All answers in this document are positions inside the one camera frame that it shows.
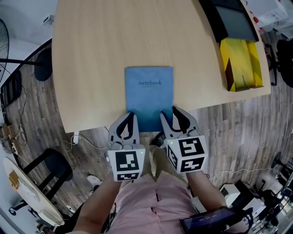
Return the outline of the black slatted floor rack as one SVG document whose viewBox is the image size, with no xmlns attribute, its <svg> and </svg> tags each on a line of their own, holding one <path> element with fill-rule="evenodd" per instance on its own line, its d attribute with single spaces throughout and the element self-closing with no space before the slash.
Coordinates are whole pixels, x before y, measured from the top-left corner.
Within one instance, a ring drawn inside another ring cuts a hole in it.
<svg viewBox="0 0 293 234">
<path fill-rule="evenodd" d="M 20 70 L 14 71 L 0 88 L 0 101 L 3 108 L 9 106 L 20 97 L 22 91 L 22 77 Z"/>
</svg>

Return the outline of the person's pink shirt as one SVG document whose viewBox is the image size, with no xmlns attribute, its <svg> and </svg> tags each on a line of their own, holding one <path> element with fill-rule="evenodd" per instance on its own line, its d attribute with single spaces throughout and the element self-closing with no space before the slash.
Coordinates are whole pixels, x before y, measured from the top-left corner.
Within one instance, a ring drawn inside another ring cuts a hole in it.
<svg viewBox="0 0 293 234">
<path fill-rule="evenodd" d="M 144 175 L 124 186 L 116 205 L 107 234 L 183 234 L 180 219 L 197 213 L 187 185 L 164 171 L 156 181 Z"/>
</svg>

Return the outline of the white marker cube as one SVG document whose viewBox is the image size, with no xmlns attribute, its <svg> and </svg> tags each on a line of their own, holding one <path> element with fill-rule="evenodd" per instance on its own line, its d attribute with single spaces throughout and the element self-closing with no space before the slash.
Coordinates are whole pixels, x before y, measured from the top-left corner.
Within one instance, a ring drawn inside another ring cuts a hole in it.
<svg viewBox="0 0 293 234">
<path fill-rule="evenodd" d="M 240 195 L 240 191 L 234 184 L 224 184 L 220 192 L 223 194 L 227 207 L 231 207 L 232 203 L 237 199 Z"/>
</svg>

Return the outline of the person's khaki trousers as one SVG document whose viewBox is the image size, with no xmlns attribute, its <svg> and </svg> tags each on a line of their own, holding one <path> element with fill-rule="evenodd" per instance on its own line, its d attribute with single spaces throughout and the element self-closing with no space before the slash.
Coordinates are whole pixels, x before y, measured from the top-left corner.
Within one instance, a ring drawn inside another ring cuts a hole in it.
<svg viewBox="0 0 293 234">
<path fill-rule="evenodd" d="M 170 175 L 175 176 L 183 183 L 188 184 L 186 176 L 179 175 L 173 168 L 171 162 L 167 158 L 166 148 L 163 148 L 163 145 L 159 148 L 157 146 L 150 145 L 149 143 L 146 147 L 146 156 L 144 158 L 142 175 L 149 174 L 153 177 L 153 179 L 157 179 L 160 174 L 165 171 Z"/>
</svg>

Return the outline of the white booklet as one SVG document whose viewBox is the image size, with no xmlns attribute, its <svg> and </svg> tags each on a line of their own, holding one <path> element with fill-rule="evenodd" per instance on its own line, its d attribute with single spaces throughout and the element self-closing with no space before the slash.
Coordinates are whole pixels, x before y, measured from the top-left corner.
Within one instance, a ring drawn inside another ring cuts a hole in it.
<svg viewBox="0 0 293 234">
<path fill-rule="evenodd" d="M 22 197 L 29 198 L 29 199 L 36 201 L 36 202 L 40 202 L 40 198 L 39 198 L 37 192 L 33 188 L 31 188 L 30 186 L 26 186 L 24 184 L 21 184 L 19 186 L 18 191 L 20 192 Z"/>
</svg>

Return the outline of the blue notebook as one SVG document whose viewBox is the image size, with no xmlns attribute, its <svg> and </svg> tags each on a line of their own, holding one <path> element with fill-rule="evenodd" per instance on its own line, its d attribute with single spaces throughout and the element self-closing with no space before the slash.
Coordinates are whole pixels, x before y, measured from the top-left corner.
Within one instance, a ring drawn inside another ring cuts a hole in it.
<svg viewBox="0 0 293 234">
<path fill-rule="evenodd" d="M 173 123 L 173 67 L 127 67 L 125 99 L 126 111 L 136 114 L 141 133 L 161 132 L 161 112 Z"/>
</svg>

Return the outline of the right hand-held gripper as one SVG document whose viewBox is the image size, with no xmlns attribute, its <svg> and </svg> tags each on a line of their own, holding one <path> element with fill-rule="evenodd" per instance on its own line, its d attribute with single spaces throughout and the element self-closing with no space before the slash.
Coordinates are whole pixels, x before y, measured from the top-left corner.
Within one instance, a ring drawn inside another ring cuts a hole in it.
<svg viewBox="0 0 293 234">
<path fill-rule="evenodd" d="M 187 111 L 173 106 L 179 130 L 173 129 L 163 111 L 160 120 L 165 135 L 167 159 L 178 174 L 203 170 L 208 158 L 205 136 L 200 135 L 196 119 Z"/>
</svg>

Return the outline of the black standing fan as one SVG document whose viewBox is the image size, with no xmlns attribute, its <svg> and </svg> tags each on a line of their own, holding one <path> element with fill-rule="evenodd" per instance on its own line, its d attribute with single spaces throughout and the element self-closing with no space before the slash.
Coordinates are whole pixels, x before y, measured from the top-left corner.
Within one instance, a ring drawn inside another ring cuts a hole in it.
<svg viewBox="0 0 293 234">
<path fill-rule="evenodd" d="M 33 65 L 34 74 L 37 80 L 45 81 L 52 74 L 52 50 L 45 49 L 39 53 L 35 61 L 10 59 L 9 54 L 10 39 L 6 24 L 0 19 L 0 82 L 6 69 L 7 63 L 19 65 Z"/>
</svg>

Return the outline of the person's right forearm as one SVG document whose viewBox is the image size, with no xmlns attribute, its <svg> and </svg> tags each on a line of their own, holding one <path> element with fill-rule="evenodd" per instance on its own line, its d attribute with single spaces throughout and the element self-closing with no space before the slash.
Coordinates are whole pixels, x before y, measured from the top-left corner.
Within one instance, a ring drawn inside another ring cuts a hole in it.
<svg viewBox="0 0 293 234">
<path fill-rule="evenodd" d="M 202 171 L 187 173 L 186 177 L 194 196 L 199 198 L 199 201 L 208 212 L 226 206 L 222 193 Z"/>
</svg>

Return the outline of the black battery pack device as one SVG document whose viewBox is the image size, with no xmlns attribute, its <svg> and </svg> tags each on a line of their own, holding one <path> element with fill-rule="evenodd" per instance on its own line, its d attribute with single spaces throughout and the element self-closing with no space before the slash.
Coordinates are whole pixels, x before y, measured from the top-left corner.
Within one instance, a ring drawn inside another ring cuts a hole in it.
<svg viewBox="0 0 293 234">
<path fill-rule="evenodd" d="M 221 207 L 180 219 L 185 234 L 248 234 L 253 222 L 252 208 L 234 207 Z"/>
</svg>

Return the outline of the person's left forearm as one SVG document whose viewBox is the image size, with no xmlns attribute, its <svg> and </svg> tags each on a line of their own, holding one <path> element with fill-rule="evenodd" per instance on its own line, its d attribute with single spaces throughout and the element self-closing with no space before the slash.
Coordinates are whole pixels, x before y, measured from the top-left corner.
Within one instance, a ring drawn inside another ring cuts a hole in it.
<svg viewBox="0 0 293 234">
<path fill-rule="evenodd" d="M 87 234 L 100 234 L 119 193 L 121 182 L 114 180 L 109 173 L 102 184 L 84 202 L 74 231 Z"/>
</svg>

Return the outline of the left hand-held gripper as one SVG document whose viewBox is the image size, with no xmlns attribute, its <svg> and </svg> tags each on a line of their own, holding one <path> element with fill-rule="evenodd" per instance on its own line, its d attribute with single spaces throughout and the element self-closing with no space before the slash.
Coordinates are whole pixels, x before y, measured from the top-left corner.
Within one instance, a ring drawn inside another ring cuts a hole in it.
<svg viewBox="0 0 293 234">
<path fill-rule="evenodd" d="M 127 127 L 128 135 L 122 136 Z M 109 128 L 109 143 L 113 143 L 107 151 L 114 181 L 137 180 L 143 171 L 145 147 L 139 144 L 138 120 L 135 113 L 127 113 L 118 118 Z"/>
</svg>

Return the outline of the black and yellow box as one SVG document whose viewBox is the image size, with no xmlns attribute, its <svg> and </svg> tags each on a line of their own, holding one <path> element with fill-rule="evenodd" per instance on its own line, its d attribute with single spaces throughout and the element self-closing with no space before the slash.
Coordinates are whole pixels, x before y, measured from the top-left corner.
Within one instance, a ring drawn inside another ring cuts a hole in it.
<svg viewBox="0 0 293 234">
<path fill-rule="evenodd" d="M 263 86 L 256 48 L 259 37 L 241 0 L 199 0 L 222 57 L 227 90 Z"/>
</svg>

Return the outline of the person's black shoe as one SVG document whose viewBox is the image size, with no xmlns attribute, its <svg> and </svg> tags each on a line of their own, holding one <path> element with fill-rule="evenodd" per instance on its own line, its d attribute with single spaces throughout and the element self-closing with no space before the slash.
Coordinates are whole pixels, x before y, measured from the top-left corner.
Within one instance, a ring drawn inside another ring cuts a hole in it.
<svg viewBox="0 0 293 234">
<path fill-rule="evenodd" d="M 161 147 L 164 144 L 165 135 L 163 132 L 160 132 L 158 135 L 156 135 L 155 138 L 153 138 L 150 142 L 150 145 L 154 145 L 157 147 Z"/>
</svg>

